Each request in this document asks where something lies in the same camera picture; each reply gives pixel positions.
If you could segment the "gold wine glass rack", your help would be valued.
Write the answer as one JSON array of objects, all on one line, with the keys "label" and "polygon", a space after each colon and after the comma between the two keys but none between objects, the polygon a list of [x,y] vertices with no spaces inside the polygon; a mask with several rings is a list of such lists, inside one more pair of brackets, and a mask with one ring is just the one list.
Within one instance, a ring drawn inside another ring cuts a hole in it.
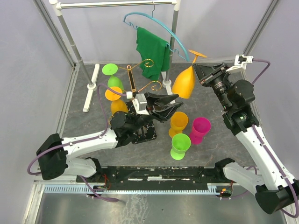
[{"label": "gold wine glass rack", "polygon": [[[150,84],[155,83],[151,89],[153,91],[158,91],[162,88],[162,84],[159,81],[151,81],[148,84],[146,84],[144,87],[142,87],[141,89],[137,89],[136,88],[136,84],[134,81],[134,76],[133,76],[133,72],[132,70],[139,66],[140,64],[144,63],[144,66],[147,68],[150,68],[154,65],[154,61],[152,59],[145,59],[143,61],[141,61],[140,63],[138,63],[135,66],[131,66],[131,65],[127,65],[126,68],[120,67],[118,66],[119,69],[123,69],[126,70],[128,73],[128,77],[129,77],[129,82],[130,82],[130,92],[133,94],[133,98],[140,93],[142,90],[144,90],[146,87],[148,87]],[[135,138],[133,139],[132,143],[133,144],[138,144],[138,143],[143,143],[145,141],[149,141],[149,140],[155,140],[157,138],[157,134],[156,134],[156,130],[155,130],[155,126],[153,125],[153,122],[151,121],[149,123],[151,126],[150,127],[146,127],[146,126],[142,126],[140,129],[138,129],[134,134],[136,135]]]}]

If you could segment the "lime green wine glass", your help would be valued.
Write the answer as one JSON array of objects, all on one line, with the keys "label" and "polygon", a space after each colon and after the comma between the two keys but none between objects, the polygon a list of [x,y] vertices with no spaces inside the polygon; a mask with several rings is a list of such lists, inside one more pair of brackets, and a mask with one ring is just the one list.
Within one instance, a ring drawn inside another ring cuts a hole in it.
[{"label": "lime green wine glass", "polygon": [[116,72],[118,71],[118,66],[114,63],[108,63],[103,66],[102,73],[106,76],[109,76],[108,80],[108,87],[119,87],[122,91],[124,90],[122,81],[115,76]]}]

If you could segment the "silver white clothes rail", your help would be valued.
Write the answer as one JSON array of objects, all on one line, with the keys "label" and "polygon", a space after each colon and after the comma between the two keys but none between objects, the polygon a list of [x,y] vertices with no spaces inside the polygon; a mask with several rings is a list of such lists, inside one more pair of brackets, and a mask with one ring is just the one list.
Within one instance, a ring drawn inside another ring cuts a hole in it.
[{"label": "silver white clothes rail", "polygon": [[172,63],[172,56],[173,53],[179,52],[178,49],[174,48],[174,44],[177,42],[181,49],[184,51],[185,58],[188,60],[189,56],[186,52],[186,49],[183,47],[183,44],[178,40],[176,37],[176,28],[177,28],[177,22],[178,22],[178,13],[180,10],[181,1],[179,0],[129,0],[129,1],[110,1],[110,2],[87,2],[87,3],[61,3],[57,0],[50,0],[49,3],[52,5],[52,8],[61,24],[61,27],[66,35],[66,38],[71,46],[71,49],[83,71],[83,74],[85,75],[85,78],[87,79],[87,96],[85,99],[83,112],[89,112],[92,98],[94,96],[95,91],[97,90],[97,79],[99,76],[100,71],[100,65],[97,63],[95,64],[93,74],[90,76],[87,72],[87,69],[84,64],[84,60],[82,56],[79,53],[79,50],[75,44],[75,41],[68,29],[68,26],[66,24],[66,21],[63,17],[62,10],[63,9],[74,9],[74,8],[92,8],[92,7],[126,7],[126,6],[143,6],[143,5],[173,5],[173,18],[172,18],[172,27],[171,29],[167,28],[165,25],[163,25],[161,22],[157,21],[154,18],[153,13],[151,15],[144,14],[144,13],[135,13],[135,15],[141,15],[144,17],[147,17],[151,19],[152,21],[155,21],[160,26],[164,27],[164,29],[171,35],[170,39],[170,63]]}]

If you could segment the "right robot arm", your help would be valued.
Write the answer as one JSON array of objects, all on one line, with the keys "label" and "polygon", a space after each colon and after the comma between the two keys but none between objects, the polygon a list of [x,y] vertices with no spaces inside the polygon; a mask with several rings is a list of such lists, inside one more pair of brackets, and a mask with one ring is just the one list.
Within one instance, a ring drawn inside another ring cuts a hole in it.
[{"label": "right robot arm", "polygon": [[260,171],[256,175],[226,158],[215,164],[214,178],[218,182],[229,179],[238,183],[255,196],[268,214],[281,210],[298,218],[299,181],[276,156],[251,110],[254,85],[244,79],[232,83],[229,76],[233,70],[225,63],[212,66],[194,63],[192,69],[202,86],[213,89],[225,111],[226,127],[244,145]]}]

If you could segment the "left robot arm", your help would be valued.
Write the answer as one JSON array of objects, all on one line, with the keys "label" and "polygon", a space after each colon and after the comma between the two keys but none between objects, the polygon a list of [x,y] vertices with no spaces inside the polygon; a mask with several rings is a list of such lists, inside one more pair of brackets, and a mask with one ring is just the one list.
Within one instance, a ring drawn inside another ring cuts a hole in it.
[{"label": "left robot arm", "polygon": [[81,175],[92,182],[99,182],[103,171],[97,159],[80,156],[102,149],[126,146],[137,139],[136,132],[152,124],[168,121],[183,102],[174,102],[178,94],[136,94],[129,103],[129,111],[113,114],[107,130],[83,136],[61,138],[51,134],[36,152],[39,174],[43,180],[63,175]]}]

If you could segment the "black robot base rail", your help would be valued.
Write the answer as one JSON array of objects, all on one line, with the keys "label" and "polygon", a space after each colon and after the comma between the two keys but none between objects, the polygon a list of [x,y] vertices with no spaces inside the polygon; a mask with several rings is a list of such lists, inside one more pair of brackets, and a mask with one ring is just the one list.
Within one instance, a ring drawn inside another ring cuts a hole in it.
[{"label": "black robot base rail", "polygon": [[125,167],[108,166],[88,183],[107,183],[109,190],[162,191],[206,190],[208,184],[230,184],[216,167]]}]

